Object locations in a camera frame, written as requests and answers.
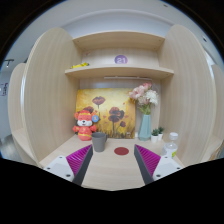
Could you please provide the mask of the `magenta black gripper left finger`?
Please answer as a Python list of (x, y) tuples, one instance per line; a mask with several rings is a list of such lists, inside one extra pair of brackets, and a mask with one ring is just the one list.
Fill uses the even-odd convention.
[(93, 147), (88, 145), (67, 157), (58, 156), (44, 170), (81, 186), (92, 156)]

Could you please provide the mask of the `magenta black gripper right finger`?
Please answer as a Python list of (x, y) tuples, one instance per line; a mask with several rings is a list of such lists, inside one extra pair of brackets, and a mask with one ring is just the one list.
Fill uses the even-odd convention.
[(159, 156), (140, 146), (134, 146), (134, 155), (145, 184), (152, 183), (182, 169), (171, 157)]

